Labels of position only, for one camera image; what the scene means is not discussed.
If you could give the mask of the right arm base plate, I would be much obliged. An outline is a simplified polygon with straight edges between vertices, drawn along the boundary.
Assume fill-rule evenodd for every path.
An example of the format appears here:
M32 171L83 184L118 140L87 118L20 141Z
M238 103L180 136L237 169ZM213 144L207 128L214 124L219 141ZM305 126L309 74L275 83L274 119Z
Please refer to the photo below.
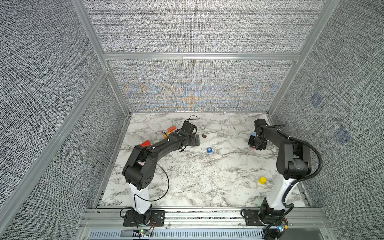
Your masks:
M262 220L259 209L242 209L240 214L244 218L247 227L267 227L271 223L273 223L274 226L277 226L280 225L283 220L286 220L278 216L267 216Z

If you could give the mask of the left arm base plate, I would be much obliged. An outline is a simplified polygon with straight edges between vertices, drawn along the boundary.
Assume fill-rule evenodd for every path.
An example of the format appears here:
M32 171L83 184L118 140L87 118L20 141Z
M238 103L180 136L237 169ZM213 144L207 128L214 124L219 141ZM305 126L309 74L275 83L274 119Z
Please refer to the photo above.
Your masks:
M134 209L125 212L124 227L163 227L166 212L163 210L148 210L144 214L136 212Z

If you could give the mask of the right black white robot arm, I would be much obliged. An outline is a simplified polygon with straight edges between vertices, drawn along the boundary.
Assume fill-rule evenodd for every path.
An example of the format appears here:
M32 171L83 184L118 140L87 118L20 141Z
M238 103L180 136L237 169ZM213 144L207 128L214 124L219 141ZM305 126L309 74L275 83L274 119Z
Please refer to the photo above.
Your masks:
M290 206L286 200L298 180L310 175L312 170L311 149L290 136L283 135L276 126L269 126L264 119L254 121L255 134L250 136L249 145L256 150L265 150L268 143L278 147L276 168L279 176L270 194L263 200L259 216L263 224L279 221Z

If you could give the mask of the yellow wood cylinder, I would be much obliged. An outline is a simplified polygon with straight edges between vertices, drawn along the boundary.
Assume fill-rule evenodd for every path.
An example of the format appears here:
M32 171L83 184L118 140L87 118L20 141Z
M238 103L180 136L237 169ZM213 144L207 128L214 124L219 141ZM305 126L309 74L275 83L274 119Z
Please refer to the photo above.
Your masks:
M259 179L259 183L260 184L265 184L267 182L267 179L265 178L265 177L261 177L260 179Z

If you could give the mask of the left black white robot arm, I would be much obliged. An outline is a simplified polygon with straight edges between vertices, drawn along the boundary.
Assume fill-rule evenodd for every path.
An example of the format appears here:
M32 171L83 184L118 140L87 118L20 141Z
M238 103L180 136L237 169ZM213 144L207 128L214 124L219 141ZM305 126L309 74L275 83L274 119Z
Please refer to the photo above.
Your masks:
M141 226L149 224L152 202L161 199L150 200L149 197L149 185L154 179L156 168L161 167L158 161L171 152L183 152L186 147L199 145L200 136L196 129L189 131L178 129L158 143L146 147L137 145L133 148L122 175L131 189L133 200L131 214L135 224Z

